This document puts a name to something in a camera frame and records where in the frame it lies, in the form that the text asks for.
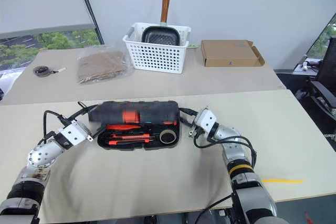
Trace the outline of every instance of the black chair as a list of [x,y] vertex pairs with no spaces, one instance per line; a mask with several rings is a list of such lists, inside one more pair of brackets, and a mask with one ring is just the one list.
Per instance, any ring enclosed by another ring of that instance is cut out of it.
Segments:
[[[307,81],[301,105],[323,134],[336,134],[336,37],[331,37],[317,76]],[[328,139],[336,151],[336,142]]]

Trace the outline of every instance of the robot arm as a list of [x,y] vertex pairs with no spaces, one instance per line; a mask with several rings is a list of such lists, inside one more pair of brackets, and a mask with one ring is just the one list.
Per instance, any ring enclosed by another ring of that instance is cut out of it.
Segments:
[[27,166],[21,170],[7,199],[0,205],[0,223],[39,223],[37,216],[50,177],[50,166],[72,146],[93,140],[90,131],[75,119],[93,108],[83,108],[67,119],[59,115],[65,127],[59,129],[58,134],[48,133],[43,139],[46,143],[37,145],[28,153]]
[[[223,160],[231,179],[233,191],[235,221],[241,224],[287,223],[276,217],[275,203],[259,176],[253,170],[254,164],[251,164],[255,163],[255,160],[253,162],[253,155],[252,161],[250,161],[243,150],[243,146],[239,144],[241,141],[240,133],[233,127],[218,124],[216,122],[217,117],[208,108],[197,114],[188,109],[181,109],[181,111],[196,116],[191,125],[190,137],[195,137],[196,141],[199,135],[204,134],[210,143],[221,144],[223,147]],[[225,140],[223,141],[223,139],[225,138],[232,138],[233,142],[224,143]]]

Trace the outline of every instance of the window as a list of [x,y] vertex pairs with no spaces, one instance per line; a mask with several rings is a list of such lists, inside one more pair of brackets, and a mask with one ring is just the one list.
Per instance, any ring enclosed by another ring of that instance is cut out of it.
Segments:
[[307,52],[308,58],[323,59],[327,51],[329,39],[336,35],[336,14],[324,28],[318,39]]
[[0,39],[0,100],[41,50],[100,45],[94,29],[44,33]]

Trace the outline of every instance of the plastic bag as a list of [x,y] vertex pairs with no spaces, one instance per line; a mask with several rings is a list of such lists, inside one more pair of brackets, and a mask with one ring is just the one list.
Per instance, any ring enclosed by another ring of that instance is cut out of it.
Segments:
[[127,51],[100,45],[85,48],[77,58],[78,83],[95,83],[127,76],[133,65]]

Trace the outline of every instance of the white table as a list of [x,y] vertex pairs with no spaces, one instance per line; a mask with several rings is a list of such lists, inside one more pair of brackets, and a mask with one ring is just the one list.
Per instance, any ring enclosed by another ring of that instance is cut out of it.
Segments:
[[[209,105],[221,124],[236,127],[251,140],[258,152],[255,171],[262,179],[304,180],[266,184],[275,201],[336,192],[335,152],[289,90],[141,100],[175,100],[195,110]],[[0,199],[5,199],[27,153],[41,139],[46,109],[70,115],[79,107],[75,102],[0,106]],[[48,130],[57,129],[60,124],[49,118]],[[81,119],[89,125],[87,116]],[[197,149],[187,132],[183,127],[172,149],[106,151],[95,141],[71,148],[52,167],[41,222],[193,211],[230,194],[220,146]],[[230,205],[227,201],[220,206]]]
[[[77,84],[77,56],[82,50],[41,51],[0,105],[286,89],[267,63],[262,67],[206,68],[199,48],[187,50],[182,74],[135,70],[120,79]],[[33,68],[41,65],[67,69],[39,78]]]

